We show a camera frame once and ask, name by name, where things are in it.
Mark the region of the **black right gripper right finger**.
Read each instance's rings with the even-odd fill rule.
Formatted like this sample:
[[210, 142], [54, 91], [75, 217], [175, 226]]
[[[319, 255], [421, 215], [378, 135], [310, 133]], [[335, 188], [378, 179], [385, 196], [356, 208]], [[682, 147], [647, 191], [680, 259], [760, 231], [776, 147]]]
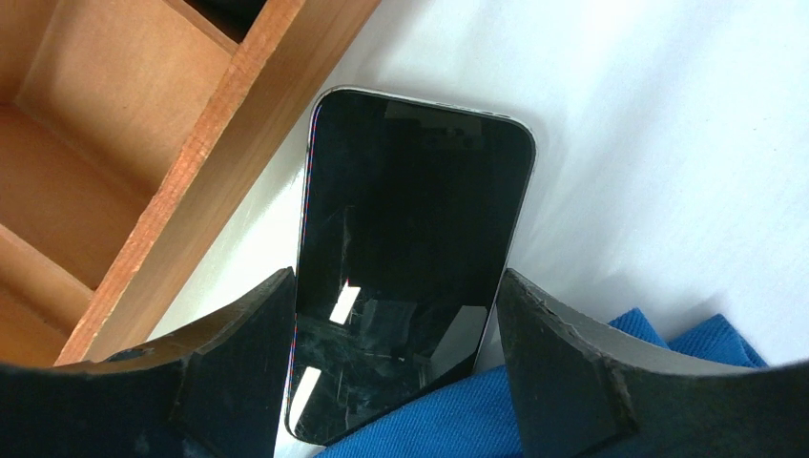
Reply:
[[804, 457], [808, 366], [752, 369], [644, 342], [514, 270], [496, 307], [528, 457]]

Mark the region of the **blue cloth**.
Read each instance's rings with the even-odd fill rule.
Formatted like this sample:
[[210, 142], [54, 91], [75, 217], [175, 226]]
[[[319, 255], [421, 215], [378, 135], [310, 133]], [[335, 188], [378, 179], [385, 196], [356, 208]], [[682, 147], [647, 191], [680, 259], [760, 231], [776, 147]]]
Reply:
[[[641, 341], [715, 363], [766, 362], [721, 314], [664, 341], [638, 308], [610, 325]], [[406, 404], [321, 451], [322, 457], [520, 457], [523, 448], [500, 365]]]

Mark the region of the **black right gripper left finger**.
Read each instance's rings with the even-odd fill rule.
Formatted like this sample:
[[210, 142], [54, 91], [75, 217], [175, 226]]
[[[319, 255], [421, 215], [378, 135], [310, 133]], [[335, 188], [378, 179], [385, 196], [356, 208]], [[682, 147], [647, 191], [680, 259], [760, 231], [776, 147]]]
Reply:
[[284, 268], [227, 306], [93, 363], [1, 368], [5, 457], [270, 457], [294, 331]]

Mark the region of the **black phone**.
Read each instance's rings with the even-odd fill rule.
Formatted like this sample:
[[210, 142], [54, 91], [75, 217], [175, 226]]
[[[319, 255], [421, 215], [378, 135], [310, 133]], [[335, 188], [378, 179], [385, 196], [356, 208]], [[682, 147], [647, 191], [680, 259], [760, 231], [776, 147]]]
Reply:
[[328, 446], [474, 367], [532, 174], [504, 115], [356, 87], [311, 114], [285, 425]]

